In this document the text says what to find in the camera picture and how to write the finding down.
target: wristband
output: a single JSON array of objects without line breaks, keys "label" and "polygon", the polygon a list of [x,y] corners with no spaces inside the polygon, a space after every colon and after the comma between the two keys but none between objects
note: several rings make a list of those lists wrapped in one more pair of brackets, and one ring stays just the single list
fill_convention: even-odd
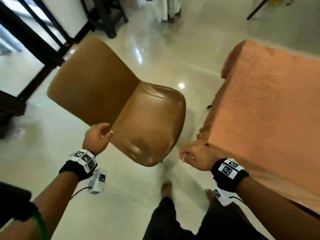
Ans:
[{"label": "wristband", "polygon": [[94,154],[88,150],[80,149],[70,155],[69,160],[63,165],[59,173],[73,172],[79,177],[79,181],[82,181],[90,178],[97,166]]},{"label": "wristband", "polygon": [[249,176],[249,173],[231,158],[216,161],[211,168],[211,173],[220,189],[234,193],[240,181]]}]

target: forearm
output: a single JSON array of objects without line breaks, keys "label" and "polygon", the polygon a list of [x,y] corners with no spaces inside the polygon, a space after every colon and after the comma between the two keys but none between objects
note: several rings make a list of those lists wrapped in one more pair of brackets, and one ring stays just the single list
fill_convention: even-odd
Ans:
[{"label": "forearm", "polygon": [[[49,239],[62,218],[78,182],[79,178],[75,173],[60,173],[34,200],[46,223]],[[37,223],[33,219],[26,222],[14,221],[0,234],[0,240],[4,239],[40,240]]]},{"label": "forearm", "polygon": [[236,193],[277,240],[320,239],[320,221],[250,177]]}]

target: white curtain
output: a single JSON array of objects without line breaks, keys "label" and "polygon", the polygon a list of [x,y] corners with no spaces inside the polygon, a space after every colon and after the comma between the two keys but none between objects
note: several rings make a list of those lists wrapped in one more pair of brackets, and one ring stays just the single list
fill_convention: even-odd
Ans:
[{"label": "white curtain", "polygon": [[168,20],[168,15],[172,18],[181,8],[181,0],[153,0],[152,3],[159,22]]}]

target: chair backrest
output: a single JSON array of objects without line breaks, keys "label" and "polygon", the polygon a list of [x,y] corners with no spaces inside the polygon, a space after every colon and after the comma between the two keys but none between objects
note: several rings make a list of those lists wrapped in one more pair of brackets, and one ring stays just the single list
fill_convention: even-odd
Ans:
[{"label": "chair backrest", "polygon": [[47,95],[88,125],[115,122],[140,80],[102,40],[84,39]]}]

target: green strap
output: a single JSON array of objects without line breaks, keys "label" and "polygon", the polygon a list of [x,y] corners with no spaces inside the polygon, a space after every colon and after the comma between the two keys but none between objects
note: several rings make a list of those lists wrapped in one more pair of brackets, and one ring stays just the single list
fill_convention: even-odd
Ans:
[{"label": "green strap", "polygon": [[37,211],[32,215],[32,218],[36,220],[38,223],[40,235],[42,240],[48,240],[48,234],[47,234],[47,229],[46,229],[46,223],[41,217],[41,213]]}]

